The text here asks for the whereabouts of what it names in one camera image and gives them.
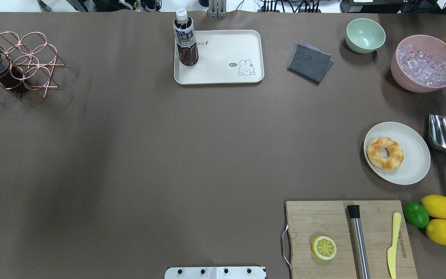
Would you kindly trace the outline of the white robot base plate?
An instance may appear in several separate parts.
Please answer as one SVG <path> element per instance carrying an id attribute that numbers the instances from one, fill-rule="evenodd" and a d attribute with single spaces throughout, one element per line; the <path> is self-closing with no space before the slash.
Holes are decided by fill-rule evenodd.
<path id="1" fill-rule="evenodd" d="M 266 279 L 266 268 L 259 266 L 172 267 L 165 279 Z"/>

